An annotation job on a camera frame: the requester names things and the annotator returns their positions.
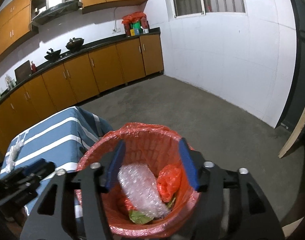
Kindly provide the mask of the small orange plastic bag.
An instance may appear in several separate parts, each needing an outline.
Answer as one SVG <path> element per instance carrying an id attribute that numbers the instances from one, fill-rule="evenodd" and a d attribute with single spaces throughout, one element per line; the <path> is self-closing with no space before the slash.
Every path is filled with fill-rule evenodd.
<path id="1" fill-rule="evenodd" d="M 121 198 L 119 198 L 117 206 L 119 210 L 124 213 L 128 213 L 131 210 L 136 210 L 129 198 L 127 198 L 126 196 L 122 196 Z"/>

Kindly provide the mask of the green paw print bag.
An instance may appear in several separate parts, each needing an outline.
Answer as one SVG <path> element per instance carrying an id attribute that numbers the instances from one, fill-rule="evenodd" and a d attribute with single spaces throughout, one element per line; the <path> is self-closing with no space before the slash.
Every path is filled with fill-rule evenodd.
<path id="1" fill-rule="evenodd" d="M 173 197 L 172 200 L 167 203 L 166 206 L 167 206 L 169 212 L 172 211 L 173 206 L 175 205 L 175 202 L 176 202 L 176 197 Z M 148 224 L 152 220 L 154 220 L 153 218 L 148 217 L 137 210 L 129 210 L 129 219 L 134 224 L 139 224 L 139 225 Z"/>

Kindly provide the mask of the large orange plastic bag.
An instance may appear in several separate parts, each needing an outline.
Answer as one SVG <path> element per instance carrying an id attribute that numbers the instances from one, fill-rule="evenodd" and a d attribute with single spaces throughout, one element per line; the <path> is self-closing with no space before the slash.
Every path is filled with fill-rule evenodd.
<path id="1" fill-rule="evenodd" d="M 166 165 L 157 177 L 157 189 L 161 200 L 168 203 L 172 200 L 174 194 L 181 185 L 182 171 L 175 165 Z"/>

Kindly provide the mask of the clear bubble wrap bag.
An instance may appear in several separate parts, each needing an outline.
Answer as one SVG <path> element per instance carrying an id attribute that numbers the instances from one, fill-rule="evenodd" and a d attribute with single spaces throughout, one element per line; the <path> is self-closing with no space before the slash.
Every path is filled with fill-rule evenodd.
<path id="1" fill-rule="evenodd" d="M 163 218 L 170 213 L 161 200 L 156 178 L 148 165 L 123 165 L 118 173 L 118 181 L 137 211 L 151 218 Z"/>

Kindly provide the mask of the dark door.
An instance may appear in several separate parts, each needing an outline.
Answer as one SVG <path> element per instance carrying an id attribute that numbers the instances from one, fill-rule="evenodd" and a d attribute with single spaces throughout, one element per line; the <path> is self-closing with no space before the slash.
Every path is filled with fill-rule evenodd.
<path id="1" fill-rule="evenodd" d="M 290 92 L 278 125 L 292 132 L 305 107 L 305 0 L 290 1 L 296 27 L 295 68 Z"/>

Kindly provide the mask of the clear thin plastic bag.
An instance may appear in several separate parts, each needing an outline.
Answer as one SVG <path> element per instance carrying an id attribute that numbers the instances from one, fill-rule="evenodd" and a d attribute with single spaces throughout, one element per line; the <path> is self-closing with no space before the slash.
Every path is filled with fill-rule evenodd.
<path id="1" fill-rule="evenodd" d="M 6 159 L 6 163 L 7 163 L 7 165 L 5 167 L 6 173 L 10 173 L 14 169 L 15 161 L 18 157 L 18 154 L 19 154 L 21 148 L 24 145 L 25 135 L 26 135 L 26 133 L 20 134 L 17 137 L 16 143 L 10 147 L 9 155 Z"/>

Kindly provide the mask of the red sauce bottle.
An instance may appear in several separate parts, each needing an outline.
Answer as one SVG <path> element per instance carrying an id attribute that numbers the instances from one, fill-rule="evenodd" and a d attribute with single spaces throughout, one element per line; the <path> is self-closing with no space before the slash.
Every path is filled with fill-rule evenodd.
<path id="1" fill-rule="evenodd" d="M 35 64 L 31 61 L 31 72 L 34 74 L 37 71 Z"/>

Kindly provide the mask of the clear bagged jars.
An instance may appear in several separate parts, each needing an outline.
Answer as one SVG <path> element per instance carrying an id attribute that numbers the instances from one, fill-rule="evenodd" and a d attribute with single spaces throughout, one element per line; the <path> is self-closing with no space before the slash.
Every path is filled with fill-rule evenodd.
<path id="1" fill-rule="evenodd" d="M 7 85 L 8 90 L 12 90 L 16 87 L 16 80 L 8 74 L 5 76 L 5 83 Z"/>

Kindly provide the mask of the red trash bin with liner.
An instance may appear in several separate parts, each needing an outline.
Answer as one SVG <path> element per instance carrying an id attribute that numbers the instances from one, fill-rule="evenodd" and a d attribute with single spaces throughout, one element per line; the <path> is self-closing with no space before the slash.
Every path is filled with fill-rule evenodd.
<path id="1" fill-rule="evenodd" d="M 114 235 L 169 237 L 192 215 L 199 193 L 189 185 L 185 174 L 180 139 L 176 131 L 166 126 L 129 122 L 104 135 L 80 159 L 78 171 L 101 161 L 119 141 L 125 142 L 117 182 L 102 195 Z"/>

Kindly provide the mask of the orange bag with groceries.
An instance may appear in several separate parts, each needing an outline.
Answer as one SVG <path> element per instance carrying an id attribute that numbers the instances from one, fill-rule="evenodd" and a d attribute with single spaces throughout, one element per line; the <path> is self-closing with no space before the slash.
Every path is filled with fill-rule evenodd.
<path id="1" fill-rule="evenodd" d="M 144 12 L 138 11 L 126 15 L 122 18 L 121 23 L 124 26 L 127 37 L 149 33 L 149 24 Z"/>

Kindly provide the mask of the dark wooden cutting board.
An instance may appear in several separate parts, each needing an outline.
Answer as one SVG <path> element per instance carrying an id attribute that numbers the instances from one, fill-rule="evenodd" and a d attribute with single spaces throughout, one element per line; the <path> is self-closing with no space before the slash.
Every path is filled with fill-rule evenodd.
<path id="1" fill-rule="evenodd" d="M 19 84 L 22 81 L 26 80 L 29 76 L 31 76 L 31 74 L 32 70 L 30 61 L 25 61 L 25 63 L 15 69 L 16 84 Z"/>

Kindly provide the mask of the black lidded wok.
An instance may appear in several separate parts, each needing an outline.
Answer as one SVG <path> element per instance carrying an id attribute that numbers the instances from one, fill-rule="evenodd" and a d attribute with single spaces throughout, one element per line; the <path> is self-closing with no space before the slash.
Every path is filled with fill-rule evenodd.
<path id="1" fill-rule="evenodd" d="M 75 52 L 80 50 L 83 44 L 84 44 L 83 38 L 74 37 L 69 39 L 69 42 L 66 44 L 66 48 L 71 52 Z"/>

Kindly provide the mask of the beige wooden frame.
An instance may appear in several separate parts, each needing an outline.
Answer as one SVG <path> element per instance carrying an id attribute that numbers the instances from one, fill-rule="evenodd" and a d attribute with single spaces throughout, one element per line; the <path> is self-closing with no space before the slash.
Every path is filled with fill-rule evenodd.
<path id="1" fill-rule="evenodd" d="M 284 144 L 282 149 L 280 150 L 278 157 L 281 159 L 283 158 L 295 144 L 296 140 L 298 139 L 300 133 L 302 132 L 305 126 L 305 107 L 304 110 L 299 118 L 297 125 L 295 126 L 293 132 L 291 133 L 290 137 L 288 138 L 287 142 Z"/>

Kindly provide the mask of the range hood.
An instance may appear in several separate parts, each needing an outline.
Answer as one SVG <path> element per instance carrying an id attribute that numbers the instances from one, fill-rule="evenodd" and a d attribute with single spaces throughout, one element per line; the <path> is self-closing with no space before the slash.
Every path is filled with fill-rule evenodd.
<path id="1" fill-rule="evenodd" d="M 79 0 L 69 0 L 39 13 L 31 20 L 30 24 L 39 27 L 80 8 L 82 8 L 82 3 Z"/>

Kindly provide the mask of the brown lower kitchen cabinets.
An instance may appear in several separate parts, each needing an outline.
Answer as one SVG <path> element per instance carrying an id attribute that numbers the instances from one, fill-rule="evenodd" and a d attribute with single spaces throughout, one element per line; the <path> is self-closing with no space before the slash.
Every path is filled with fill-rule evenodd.
<path id="1" fill-rule="evenodd" d="M 45 63 L 0 100 L 0 152 L 20 132 L 102 92 L 163 73 L 161 31 L 118 36 Z"/>

